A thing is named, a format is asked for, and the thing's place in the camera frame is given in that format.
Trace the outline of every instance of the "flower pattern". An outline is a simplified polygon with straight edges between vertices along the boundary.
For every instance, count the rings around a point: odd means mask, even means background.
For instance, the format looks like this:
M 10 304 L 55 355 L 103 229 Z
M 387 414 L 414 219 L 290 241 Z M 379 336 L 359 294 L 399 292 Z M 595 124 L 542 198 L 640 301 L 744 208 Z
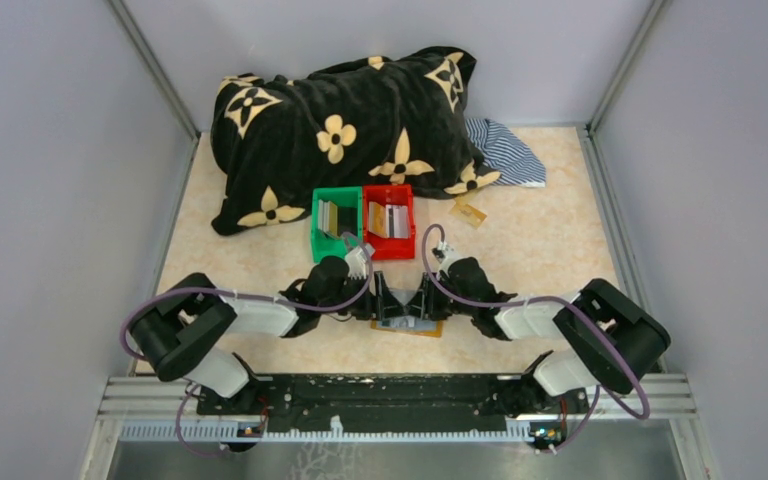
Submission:
M 278 197 L 275 192 L 267 185 L 263 197 L 260 199 L 259 212 L 252 212 L 237 222 L 241 227 L 256 227 L 258 225 L 277 225 L 279 223 L 291 222 L 304 213 L 304 208 L 291 207 L 289 205 L 278 206 Z
M 369 62 L 369 66 L 376 69 L 381 70 L 381 67 L 384 66 L 384 57 L 378 56 L 378 57 L 369 57 L 367 59 L 367 62 Z
M 475 190 L 476 188 L 480 188 L 485 185 L 490 185 L 491 183 L 498 180 L 501 176 L 502 174 L 495 170 L 485 175 L 477 176 L 475 174 L 475 164 L 473 161 L 470 161 L 466 168 L 463 169 L 463 172 L 461 172 L 461 181 L 452 185 L 451 187 L 444 188 L 443 190 L 446 193 L 451 193 L 452 195 L 459 195 L 461 193 L 466 193 L 470 190 Z
M 243 88 L 228 102 L 225 116 L 237 124 L 240 137 L 246 136 L 251 121 L 265 108 L 271 107 L 281 100 L 257 87 Z
M 236 85 L 238 87 L 253 87 L 254 82 L 260 80 L 260 77 L 257 75 L 247 75 L 244 77 L 225 77 L 222 79 L 221 82 L 219 82 L 219 91 L 221 92 L 223 88 L 227 87 L 228 85 Z
M 461 57 L 463 57 L 463 52 L 450 53 L 446 55 L 440 66 L 425 75 L 426 78 L 433 80 L 443 89 L 452 112 L 455 111 L 455 105 L 460 98 L 458 94 L 463 92 L 463 80 L 461 80 L 461 71 L 458 68 L 458 60 Z
M 399 141 L 396 142 L 396 152 L 393 155 L 393 162 L 385 162 L 369 171 L 370 176 L 389 175 L 390 183 L 401 185 L 405 183 L 406 175 L 421 175 L 423 173 L 433 172 L 434 167 L 422 160 L 411 160 L 410 158 L 410 140 L 408 131 L 402 128 L 399 135 Z
M 340 163 L 343 159 L 343 147 L 355 143 L 357 130 L 353 125 L 343 126 L 343 117 L 331 115 L 325 119 L 325 131 L 316 134 L 316 142 L 322 152 L 328 152 L 328 161 Z

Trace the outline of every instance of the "black motor joint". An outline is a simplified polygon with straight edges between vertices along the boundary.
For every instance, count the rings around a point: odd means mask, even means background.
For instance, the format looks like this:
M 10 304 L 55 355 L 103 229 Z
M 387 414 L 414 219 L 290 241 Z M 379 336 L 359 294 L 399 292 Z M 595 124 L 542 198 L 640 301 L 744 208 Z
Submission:
M 516 295 L 496 291 L 496 287 L 487 279 L 484 270 L 474 257 L 462 258 L 443 272 L 441 283 L 459 297 L 484 303 L 507 302 Z M 510 340 L 496 323 L 496 315 L 501 309 L 473 307 L 454 300 L 454 313 L 472 317 L 472 324 L 482 335 L 497 340 Z
M 296 303 L 323 307 L 338 305 L 346 297 L 343 289 L 349 275 L 349 265 L 339 257 L 327 256 L 314 265 L 307 279 L 298 279 L 290 284 L 281 295 Z M 319 325 L 320 312 L 296 308 L 299 319 L 285 338 L 298 337 Z
M 559 397 L 550 397 L 530 375 L 504 384 L 497 397 L 496 412 L 516 416 L 526 412 L 544 412 L 560 404 Z

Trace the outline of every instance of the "beige floor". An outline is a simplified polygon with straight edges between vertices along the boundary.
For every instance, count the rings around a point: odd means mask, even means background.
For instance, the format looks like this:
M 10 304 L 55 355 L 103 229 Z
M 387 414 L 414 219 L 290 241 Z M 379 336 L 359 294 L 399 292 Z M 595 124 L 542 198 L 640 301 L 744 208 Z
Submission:
M 517 128 L 548 169 L 546 188 L 488 187 L 472 204 L 487 214 L 477 230 L 448 215 L 453 200 L 415 200 L 417 236 L 441 223 L 447 240 L 475 256 L 490 281 L 506 292 L 560 294 L 593 277 L 616 283 L 584 157 L 574 128 Z M 160 289 L 205 272 L 217 285 L 275 294 L 313 265 L 310 219 L 220 237 L 210 226 L 219 211 L 224 174 L 209 138 L 202 137 L 169 247 Z M 422 264 L 380 262 L 391 288 L 414 289 Z M 467 373 L 519 372 L 539 354 L 566 348 L 540 339 L 500 342 L 483 337 L 464 317 L 446 321 L 441 338 L 372 330 L 368 322 L 319 327 L 295 339 L 226 335 L 219 343 L 236 351 L 256 372 L 269 373 Z M 145 363 L 138 371 L 150 371 Z

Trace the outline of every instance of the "white arm segment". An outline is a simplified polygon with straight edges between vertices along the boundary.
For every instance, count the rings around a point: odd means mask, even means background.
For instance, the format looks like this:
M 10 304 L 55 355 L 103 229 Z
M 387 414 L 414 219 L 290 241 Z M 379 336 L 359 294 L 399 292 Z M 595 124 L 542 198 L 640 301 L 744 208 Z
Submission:
M 239 360 L 225 350 L 216 347 L 184 378 L 229 398 L 249 383 L 249 373 Z
M 561 295 L 572 303 L 578 292 Z M 511 301 L 525 300 L 518 296 Z M 559 303 L 541 302 L 520 307 L 503 308 L 496 315 L 496 323 L 511 340 L 525 337 L 564 338 L 553 319 L 564 308 Z M 597 385 L 584 362 L 572 349 L 553 352 L 537 366 L 534 379 L 546 392 L 555 397 L 575 388 Z
M 225 333 L 266 333 L 281 337 L 299 319 L 293 308 L 277 303 L 235 298 L 223 300 L 237 312 L 237 318 Z M 240 361 L 217 347 L 213 347 L 186 378 L 225 398 L 236 395 L 249 382 L 249 374 Z
M 578 292 L 561 295 L 561 298 L 572 302 L 578 297 Z M 528 300 L 519 295 L 511 300 L 517 302 Z M 511 340 L 525 337 L 564 338 L 552 319 L 564 308 L 560 303 L 540 302 L 522 305 L 520 307 L 503 308 L 496 315 L 496 323 Z
M 299 316 L 296 310 L 277 303 L 237 298 L 223 298 L 237 312 L 237 319 L 225 333 L 267 333 L 282 337 L 293 328 Z

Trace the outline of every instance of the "black bracket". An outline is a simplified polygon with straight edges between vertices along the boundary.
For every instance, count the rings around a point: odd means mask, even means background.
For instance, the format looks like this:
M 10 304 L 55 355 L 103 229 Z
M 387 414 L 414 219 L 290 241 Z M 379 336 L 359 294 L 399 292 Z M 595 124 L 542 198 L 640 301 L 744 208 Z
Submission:
M 305 305 L 338 305 L 343 284 L 349 275 L 349 265 L 339 257 L 327 256 L 314 265 L 306 280 L 296 280 L 286 290 L 279 292 L 287 299 Z M 299 319 L 284 338 L 303 335 L 319 325 L 320 313 L 301 308 L 296 309 Z
M 197 412 L 257 415 L 263 399 L 273 433 L 330 431 L 336 415 L 346 432 L 490 432 L 505 431 L 506 418 L 520 414 L 559 415 L 562 399 L 569 414 L 588 408 L 584 390 L 544 399 L 529 374 L 274 374 L 250 392 L 223 399 L 203 389 Z
M 670 346 L 670 335 L 666 329 L 606 280 L 591 280 L 581 289 L 573 305 L 597 325 L 607 326 L 611 320 L 614 321 L 605 335 L 637 378 L 651 371 Z M 617 393 L 631 392 L 631 382 L 619 365 L 569 309 L 558 312 L 554 322 L 600 384 Z
M 448 273 L 443 273 L 440 279 L 447 290 L 459 297 L 477 302 L 506 302 L 516 295 L 496 290 L 496 286 L 490 283 L 484 270 L 478 265 L 478 260 L 473 257 L 462 258 L 449 266 Z M 472 324 L 482 335 L 497 340 L 510 340 L 505 332 L 496 323 L 496 315 L 499 308 L 472 307 L 451 302 L 454 313 L 460 313 L 472 317 Z
M 452 315 L 452 301 L 443 294 L 428 278 L 427 272 L 422 272 L 422 282 L 419 290 L 407 304 L 407 312 L 423 320 L 445 320 Z
M 193 273 L 170 290 L 214 288 L 203 273 Z M 181 313 L 195 317 L 187 324 Z M 236 312 L 213 295 L 180 295 L 163 300 L 131 324 L 129 332 L 162 382 L 192 371 L 228 329 Z

